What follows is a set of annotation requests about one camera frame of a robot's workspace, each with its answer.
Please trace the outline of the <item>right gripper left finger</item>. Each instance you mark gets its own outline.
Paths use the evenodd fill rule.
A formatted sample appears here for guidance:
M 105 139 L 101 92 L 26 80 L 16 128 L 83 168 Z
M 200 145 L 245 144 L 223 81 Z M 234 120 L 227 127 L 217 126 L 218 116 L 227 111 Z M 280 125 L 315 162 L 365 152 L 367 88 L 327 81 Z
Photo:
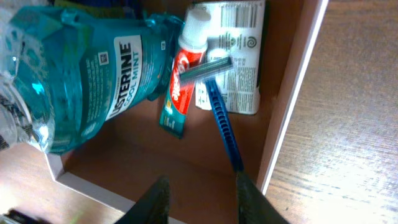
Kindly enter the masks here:
M 168 224 L 170 182 L 159 177 L 115 224 Z

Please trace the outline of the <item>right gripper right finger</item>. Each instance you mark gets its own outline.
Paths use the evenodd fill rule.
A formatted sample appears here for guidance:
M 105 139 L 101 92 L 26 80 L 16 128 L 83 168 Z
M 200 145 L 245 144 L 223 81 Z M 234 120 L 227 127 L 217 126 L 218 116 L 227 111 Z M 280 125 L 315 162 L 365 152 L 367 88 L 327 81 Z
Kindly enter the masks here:
M 288 224 L 245 172 L 236 173 L 239 224 Z

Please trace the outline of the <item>green red toothpaste tube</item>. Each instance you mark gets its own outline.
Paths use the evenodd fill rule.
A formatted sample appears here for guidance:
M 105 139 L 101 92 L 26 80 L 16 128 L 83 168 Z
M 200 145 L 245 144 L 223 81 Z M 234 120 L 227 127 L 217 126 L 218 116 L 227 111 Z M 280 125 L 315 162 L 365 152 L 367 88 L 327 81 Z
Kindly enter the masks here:
M 182 138 L 187 111 L 195 87 L 188 71 L 199 66 L 208 48 L 211 15 L 202 9 L 189 9 L 178 37 L 178 49 L 159 124 L 170 134 Z

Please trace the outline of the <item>blue disposable razor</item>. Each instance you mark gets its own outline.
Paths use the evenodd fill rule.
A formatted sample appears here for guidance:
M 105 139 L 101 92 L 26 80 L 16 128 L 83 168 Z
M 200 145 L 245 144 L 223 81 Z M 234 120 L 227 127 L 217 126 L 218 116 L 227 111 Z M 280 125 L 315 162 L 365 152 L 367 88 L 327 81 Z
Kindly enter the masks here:
M 219 58 L 193 68 L 189 68 L 179 75 L 180 85 L 194 84 L 196 81 L 204 81 L 211 109 L 215 117 L 217 127 L 223 140 L 226 153 L 235 172 L 243 171 L 243 160 L 229 121 L 228 111 L 219 91 L 215 77 L 221 72 L 227 72 L 234 67 L 230 56 Z

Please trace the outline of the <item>blue mouthwash bottle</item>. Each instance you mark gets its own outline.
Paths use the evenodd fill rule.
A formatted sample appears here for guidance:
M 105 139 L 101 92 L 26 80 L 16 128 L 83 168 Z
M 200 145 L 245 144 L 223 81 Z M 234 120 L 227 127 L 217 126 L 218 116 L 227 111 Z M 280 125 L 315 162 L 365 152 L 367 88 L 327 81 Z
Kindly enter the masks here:
M 64 154 L 167 89 L 183 22 L 25 6 L 1 31 L 1 148 Z

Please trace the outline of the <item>green white soap box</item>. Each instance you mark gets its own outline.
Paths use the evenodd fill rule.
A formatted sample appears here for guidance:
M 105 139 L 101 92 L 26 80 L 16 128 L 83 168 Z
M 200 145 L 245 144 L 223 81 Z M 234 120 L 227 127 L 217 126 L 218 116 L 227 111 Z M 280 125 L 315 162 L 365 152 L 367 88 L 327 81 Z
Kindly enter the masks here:
M 233 69 L 215 77 L 230 113 L 254 115 L 259 110 L 259 61 L 266 2 L 196 2 L 195 9 L 210 13 L 207 61 L 230 56 Z

